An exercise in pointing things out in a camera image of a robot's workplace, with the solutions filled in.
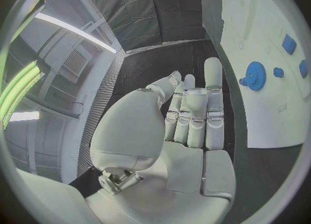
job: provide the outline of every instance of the blue gear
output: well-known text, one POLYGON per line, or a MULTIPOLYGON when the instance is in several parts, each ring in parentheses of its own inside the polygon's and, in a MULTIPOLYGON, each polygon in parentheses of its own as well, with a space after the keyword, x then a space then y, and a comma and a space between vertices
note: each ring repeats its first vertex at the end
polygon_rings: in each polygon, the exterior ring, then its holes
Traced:
POLYGON ((245 78, 251 90, 261 90, 266 82, 264 66, 260 62, 251 62, 247 67, 245 78))

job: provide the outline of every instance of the fluorescent light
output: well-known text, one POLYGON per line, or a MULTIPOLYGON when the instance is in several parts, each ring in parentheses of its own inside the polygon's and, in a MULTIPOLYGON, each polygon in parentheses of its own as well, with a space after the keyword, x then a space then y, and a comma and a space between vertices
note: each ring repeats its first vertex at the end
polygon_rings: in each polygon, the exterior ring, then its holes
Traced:
POLYGON ((10 122, 12 121, 22 121, 22 120, 33 120, 39 119, 39 112, 38 111, 26 111, 23 113, 13 113, 10 122))
POLYGON ((86 38, 86 39, 88 39, 88 40, 90 40, 90 41, 100 45, 100 46, 102 46, 103 48, 111 51, 114 54, 116 53, 116 50, 113 49, 112 47, 110 47, 109 45, 103 43, 102 41, 99 41, 97 38, 89 35, 88 33, 84 32, 82 30, 79 30, 78 28, 73 27, 72 25, 70 25, 68 23, 65 23, 65 22, 63 22, 63 21, 61 21, 59 19, 56 19, 54 17, 45 15, 45 14, 43 14, 41 12, 39 12, 35 17, 38 18, 38 19, 45 20, 45 21, 50 22, 50 23, 54 23, 54 24, 56 24, 56 25, 58 25, 58 26, 60 26, 62 28, 65 28, 65 29, 67 29, 69 31, 72 31, 72 32, 74 32, 74 33, 76 33, 76 34, 78 34, 78 35, 80 35, 80 36, 82 36, 82 37, 84 37, 84 38, 86 38))

